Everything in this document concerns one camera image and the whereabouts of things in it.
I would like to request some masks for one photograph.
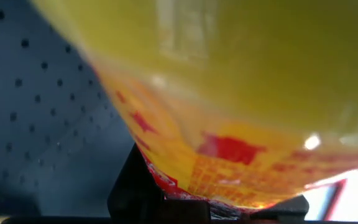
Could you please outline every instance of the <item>yellow plastic bag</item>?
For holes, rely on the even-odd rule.
[[[358,1],[33,2],[169,197],[254,212],[358,168]]]

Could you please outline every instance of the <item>red print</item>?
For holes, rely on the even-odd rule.
[[[245,165],[249,165],[258,153],[266,151],[264,147],[253,146],[231,137],[205,134],[204,138],[205,142],[198,148],[199,153],[231,162],[241,162]]]
[[[127,100],[124,98],[120,91],[116,91],[116,96],[121,103],[126,103]]]
[[[273,164],[272,169],[277,172],[288,172],[296,169],[296,165],[276,163]]]
[[[148,144],[146,144],[146,142],[144,142],[139,136],[137,136],[136,134],[134,135],[135,140],[143,147],[145,147],[147,150],[150,151],[150,146]]]
[[[143,118],[139,112],[131,114],[132,118],[136,123],[142,128],[143,132],[150,131],[152,133],[158,134],[158,132]]]

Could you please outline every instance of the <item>perforated metal surface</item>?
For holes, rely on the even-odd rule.
[[[23,0],[0,0],[0,191],[108,215],[133,141],[92,69]]]

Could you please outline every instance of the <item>red star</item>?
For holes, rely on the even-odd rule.
[[[143,147],[145,147],[147,150],[150,150],[150,146],[148,144],[146,144],[146,142],[144,142],[143,140],[141,140],[140,137],[138,137],[137,135],[135,135],[135,140]]]
[[[116,96],[118,97],[118,100],[121,102],[121,103],[126,103],[127,100],[125,99],[125,97],[121,94],[120,91],[116,91]]]
[[[150,131],[152,133],[158,134],[158,132],[143,118],[139,112],[136,111],[134,114],[131,114],[131,117],[142,128],[143,132]]]

